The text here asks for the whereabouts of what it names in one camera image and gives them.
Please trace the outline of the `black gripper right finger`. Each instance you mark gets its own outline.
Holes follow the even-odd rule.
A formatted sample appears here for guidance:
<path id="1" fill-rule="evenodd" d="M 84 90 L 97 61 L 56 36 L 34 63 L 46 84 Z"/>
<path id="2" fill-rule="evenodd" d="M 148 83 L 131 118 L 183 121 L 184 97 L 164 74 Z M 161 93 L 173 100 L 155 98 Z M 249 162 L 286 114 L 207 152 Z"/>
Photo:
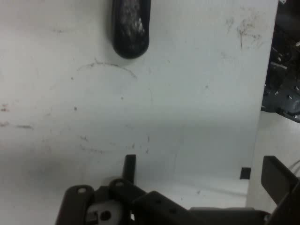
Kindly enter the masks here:
<path id="1" fill-rule="evenodd" d="M 300 225 L 300 179 L 275 156 L 264 156 L 261 183 L 277 207 L 267 225 Z"/>

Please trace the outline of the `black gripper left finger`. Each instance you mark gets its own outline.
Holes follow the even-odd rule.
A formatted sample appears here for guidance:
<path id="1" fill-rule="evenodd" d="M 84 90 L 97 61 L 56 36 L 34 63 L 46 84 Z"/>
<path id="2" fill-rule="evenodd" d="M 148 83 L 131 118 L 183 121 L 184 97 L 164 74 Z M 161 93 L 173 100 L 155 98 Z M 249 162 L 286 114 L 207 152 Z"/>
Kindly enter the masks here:
<path id="1" fill-rule="evenodd" d="M 97 190 L 88 185 L 68 188 L 57 225 L 188 225 L 190 211 L 162 194 L 134 184 L 136 156 L 126 155 L 122 176 Z"/>

